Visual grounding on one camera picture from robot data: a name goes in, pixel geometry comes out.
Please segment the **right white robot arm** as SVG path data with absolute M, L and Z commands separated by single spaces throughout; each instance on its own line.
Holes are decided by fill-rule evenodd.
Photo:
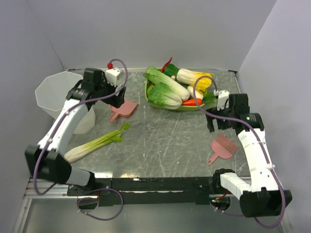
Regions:
M 231 169 L 214 172 L 212 188 L 217 193 L 226 190 L 240 202 L 245 217 L 281 216 L 292 201 L 290 190 L 283 189 L 276 177 L 265 141 L 265 129 L 258 113 L 251 113 L 247 94 L 215 91 L 217 105 L 207 110 L 207 127 L 214 132 L 213 120 L 219 130 L 235 130 L 244 150 L 251 183 L 238 177 Z

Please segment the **front green lettuce head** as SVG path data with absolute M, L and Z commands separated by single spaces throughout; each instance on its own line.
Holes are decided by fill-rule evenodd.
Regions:
M 181 98 L 166 84 L 158 83 L 147 89 L 148 101 L 166 109 L 177 109 L 181 106 Z

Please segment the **pink hand brush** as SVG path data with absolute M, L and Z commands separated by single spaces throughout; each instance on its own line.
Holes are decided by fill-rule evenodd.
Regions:
M 214 154 L 207 161 L 207 165 L 210 166 L 217 158 L 229 159 L 233 154 L 239 149 L 239 147 L 229 140 L 223 134 L 218 135 L 218 137 L 212 141 L 211 148 Z

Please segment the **orange carrot toy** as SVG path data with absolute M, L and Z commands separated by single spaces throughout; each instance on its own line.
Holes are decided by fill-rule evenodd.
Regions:
M 201 99 L 188 99 L 182 103 L 183 106 L 196 106 L 196 104 L 202 105 L 203 102 Z

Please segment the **aluminium frame rail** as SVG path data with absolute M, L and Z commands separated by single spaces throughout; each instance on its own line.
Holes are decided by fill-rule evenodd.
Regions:
M 269 188 L 261 184 L 253 190 L 250 178 L 241 179 L 230 169 L 221 169 L 212 177 L 173 177 L 173 178 L 98 178 L 93 191 L 76 185 L 54 185 L 45 195 L 37 195 L 29 181 L 22 207 L 17 217 L 14 232 L 21 233 L 34 199 L 74 199 L 78 211 L 83 214 L 96 206 L 115 204 L 171 204 L 195 203 L 211 205 L 215 211 L 228 215 L 230 197 L 239 201 L 239 216 L 258 219 L 263 216 L 277 216 L 277 226 L 292 200 L 289 190 L 283 190 L 280 184 Z

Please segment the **pink plastic dustpan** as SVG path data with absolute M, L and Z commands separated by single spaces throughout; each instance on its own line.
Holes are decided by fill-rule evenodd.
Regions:
M 125 99 L 124 104 L 119 108 L 109 105 L 109 109 L 112 111 L 112 116 L 109 118 L 109 123 L 112 123 L 118 117 L 129 117 L 137 108 L 138 103 Z

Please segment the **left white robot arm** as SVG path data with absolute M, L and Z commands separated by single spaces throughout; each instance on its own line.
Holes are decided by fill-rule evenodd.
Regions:
M 83 117 L 97 101 L 119 108 L 124 104 L 126 87 L 117 86 L 122 70 L 113 67 L 106 71 L 86 68 L 70 89 L 61 113 L 48 133 L 37 143 L 29 145 L 25 157 L 34 180 L 44 179 L 55 184 L 78 185 L 85 195 L 95 192 L 93 172 L 73 168 L 64 157 L 67 145 Z

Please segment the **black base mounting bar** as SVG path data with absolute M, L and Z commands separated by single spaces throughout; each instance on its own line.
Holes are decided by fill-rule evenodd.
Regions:
M 212 177 L 97 178 L 94 191 L 71 185 L 69 197 L 95 198 L 100 207 L 121 204 L 195 203 L 209 205 L 211 197 L 230 194 Z

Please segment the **celery stalk toy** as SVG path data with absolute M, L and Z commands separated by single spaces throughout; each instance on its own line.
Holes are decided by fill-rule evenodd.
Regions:
M 123 124 L 118 130 L 109 132 L 97 139 L 94 139 L 88 143 L 75 147 L 65 153 L 64 158 L 69 162 L 73 163 L 93 151 L 102 148 L 109 143 L 119 143 L 123 140 L 122 133 L 130 128 L 130 123 Z

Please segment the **yellow leaf napa cabbage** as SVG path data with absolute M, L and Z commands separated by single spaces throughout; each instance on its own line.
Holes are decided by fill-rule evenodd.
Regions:
M 199 71 L 192 71 L 185 68 L 181 68 L 177 72 L 176 79 L 184 84 L 191 85 L 194 87 L 195 82 L 202 76 L 213 77 L 213 74 Z M 210 78 L 202 78 L 196 85 L 197 91 L 204 92 L 208 87 L 210 87 L 212 81 Z

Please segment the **long green romaine lettuce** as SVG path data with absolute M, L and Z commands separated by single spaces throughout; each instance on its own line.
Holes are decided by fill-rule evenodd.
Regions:
M 190 97 L 190 94 L 186 88 L 184 88 L 181 84 L 173 80 L 171 77 L 159 71 L 154 66 L 149 66 L 146 70 L 146 73 L 144 73 L 143 76 L 153 84 L 158 83 L 166 84 L 181 98 L 182 101 L 186 101 Z

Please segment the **translucent white trash bin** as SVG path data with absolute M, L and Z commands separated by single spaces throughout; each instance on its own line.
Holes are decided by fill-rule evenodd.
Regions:
M 83 78 L 82 75 L 63 71 L 48 76 L 35 90 L 37 105 L 57 119 L 61 113 L 68 92 Z M 76 127 L 74 134 L 84 134 L 95 126 L 95 113 L 91 108 Z

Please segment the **red chili pepper toy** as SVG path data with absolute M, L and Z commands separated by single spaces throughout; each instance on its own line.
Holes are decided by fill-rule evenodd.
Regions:
M 167 67 L 167 65 L 171 63 L 172 59 L 173 59 L 173 57 L 171 57 L 171 58 L 164 64 L 164 66 L 163 66 L 162 69 L 161 69 L 161 72 L 162 72 L 162 73 L 165 71 L 165 68 Z

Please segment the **green plastic tray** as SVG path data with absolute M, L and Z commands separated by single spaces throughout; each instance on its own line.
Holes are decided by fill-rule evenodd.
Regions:
M 181 84 L 154 66 L 149 66 L 143 77 L 147 79 L 145 97 L 154 108 L 179 111 L 198 109 L 192 85 Z

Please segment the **dark green leafy vegetable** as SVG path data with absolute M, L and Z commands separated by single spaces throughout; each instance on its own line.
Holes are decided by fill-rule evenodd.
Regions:
M 163 73 L 169 77 L 177 76 L 180 68 L 176 67 L 174 64 L 168 64 L 165 66 Z

